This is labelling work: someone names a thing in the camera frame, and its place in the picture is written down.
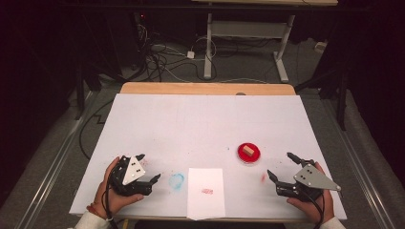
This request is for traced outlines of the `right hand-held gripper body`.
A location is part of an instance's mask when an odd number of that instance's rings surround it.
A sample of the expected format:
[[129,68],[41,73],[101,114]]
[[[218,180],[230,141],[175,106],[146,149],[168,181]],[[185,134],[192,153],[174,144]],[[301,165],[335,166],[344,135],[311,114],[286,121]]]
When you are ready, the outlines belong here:
[[293,176],[294,184],[275,178],[276,193],[279,196],[310,202],[321,197],[324,190],[341,191],[338,184],[315,167],[313,160],[294,159],[294,162],[302,165],[302,169]]

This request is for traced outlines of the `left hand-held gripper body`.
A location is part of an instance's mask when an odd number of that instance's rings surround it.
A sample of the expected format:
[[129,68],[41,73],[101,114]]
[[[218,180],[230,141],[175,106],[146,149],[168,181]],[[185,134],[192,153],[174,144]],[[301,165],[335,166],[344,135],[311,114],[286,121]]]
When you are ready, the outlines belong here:
[[109,183],[120,196],[130,197],[134,194],[149,196],[152,193],[150,181],[139,181],[145,171],[135,156],[122,156],[109,176]]

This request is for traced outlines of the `round red ink pad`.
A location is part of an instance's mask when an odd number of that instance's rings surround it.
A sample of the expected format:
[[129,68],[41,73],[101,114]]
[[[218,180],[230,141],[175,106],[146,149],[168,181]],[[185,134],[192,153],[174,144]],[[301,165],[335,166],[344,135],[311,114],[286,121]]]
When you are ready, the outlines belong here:
[[[254,153],[253,156],[248,156],[248,155],[246,155],[246,154],[243,152],[243,147],[244,147],[245,145],[248,145],[250,148],[252,148],[252,149],[255,151],[255,153]],[[242,144],[238,147],[238,149],[237,149],[237,155],[238,155],[238,158],[239,158],[242,162],[251,164],[251,163],[255,163],[255,162],[257,162],[257,161],[259,160],[259,158],[260,158],[260,156],[261,156],[261,151],[260,151],[260,149],[259,149],[255,144],[250,143],[250,142],[246,142],[246,143],[242,143]]]

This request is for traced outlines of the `person's right hand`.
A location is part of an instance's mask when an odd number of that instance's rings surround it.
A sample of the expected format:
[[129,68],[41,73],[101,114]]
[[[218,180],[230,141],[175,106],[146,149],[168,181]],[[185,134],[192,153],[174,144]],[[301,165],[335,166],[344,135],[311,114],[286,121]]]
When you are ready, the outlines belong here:
[[333,209],[333,199],[329,190],[323,191],[323,196],[316,201],[317,206],[313,203],[302,202],[297,198],[288,198],[287,203],[301,210],[315,225],[321,225],[335,217]]

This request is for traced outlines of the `person's left hand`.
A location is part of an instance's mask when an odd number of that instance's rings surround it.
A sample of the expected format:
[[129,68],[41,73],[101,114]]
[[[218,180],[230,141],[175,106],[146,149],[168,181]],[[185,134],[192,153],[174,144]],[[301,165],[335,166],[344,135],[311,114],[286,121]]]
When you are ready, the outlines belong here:
[[109,175],[118,162],[119,157],[117,156],[107,167],[104,178],[98,185],[94,201],[90,204],[90,211],[103,219],[109,219],[123,207],[143,200],[143,195],[141,194],[123,197],[116,194],[112,189],[107,188]]

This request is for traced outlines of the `white paper sheet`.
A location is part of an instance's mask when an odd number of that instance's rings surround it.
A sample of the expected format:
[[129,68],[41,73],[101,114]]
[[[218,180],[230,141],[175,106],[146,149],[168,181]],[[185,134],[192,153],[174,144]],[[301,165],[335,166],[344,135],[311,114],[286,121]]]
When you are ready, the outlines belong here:
[[187,217],[193,220],[225,217],[222,169],[189,169]]

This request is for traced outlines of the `black stand leg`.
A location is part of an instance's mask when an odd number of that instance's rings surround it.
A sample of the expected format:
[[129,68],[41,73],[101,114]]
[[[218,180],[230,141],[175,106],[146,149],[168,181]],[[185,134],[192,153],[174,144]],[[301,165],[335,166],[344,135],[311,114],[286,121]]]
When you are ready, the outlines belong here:
[[77,103],[77,112],[75,119],[79,120],[82,117],[82,114],[85,109],[84,84],[83,84],[81,64],[78,64],[76,66],[75,77],[76,77],[76,103]]

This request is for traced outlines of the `metal floor rail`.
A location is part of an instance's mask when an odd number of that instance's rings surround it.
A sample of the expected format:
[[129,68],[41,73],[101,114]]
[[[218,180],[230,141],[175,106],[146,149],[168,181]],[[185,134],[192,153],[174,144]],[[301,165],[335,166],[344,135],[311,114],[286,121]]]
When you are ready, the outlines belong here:
[[26,210],[23,217],[19,220],[18,224],[14,227],[14,229],[32,229],[34,223],[41,212],[48,195],[50,194],[59,174],[62,170],[66,158],[68,157],[72,144],[76,137],[78,136],[79,129],[84,125],[85,119],[90,112],[90,109],[93,107],[96,98],[98,96],[98,92],[88,92],[84,105],[85,108],[81,112],[81,116],[77,117],[74,120],[74,123],[67,133],[64,141],[62,142],[57,154],[51,164],[47,174],[42,179],[38,190],[36,191],[28,209]]
[[373,214],[378,222],[380,229],[394,229],[394,223],[389,216],[389,213],[378,193],[375,185],[372,183],[371,177],[367,174],[366,169],[360,157],[357,155],[352,142],[346,131],[343,131],[334,117],[335,111],[332,104],[328,100],[323,100],[323,105],[328,113],[328,116],[333,123],[334,128],[337,130],[341,140],[345,145],[346,155],[352,167],[353,173],[361,187],[365,199],[367,200]]

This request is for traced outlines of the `white metal frame desk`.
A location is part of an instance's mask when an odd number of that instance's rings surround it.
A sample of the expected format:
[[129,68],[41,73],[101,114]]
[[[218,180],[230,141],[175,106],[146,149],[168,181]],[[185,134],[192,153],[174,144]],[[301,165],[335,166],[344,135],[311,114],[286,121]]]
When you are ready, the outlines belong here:
[[[335,7],[337,0],[193,0],[202,3],[204,7],[288,7],[297,10],[299,7],[325,8]],[[247,19],[224,19],[207,14],[206,49],[204,55],[203,78],[212,79],[214,52],[217,50],[213,41],[215,37],[242,37],[242,38],[267,38],[280,39],[281,45],[277,52],[272,54],[273,62],[282,83],[288,83],[288,75],[283,63],[283,55],[293,27],[295,13],[290,13],[285,22],[253,22]]]

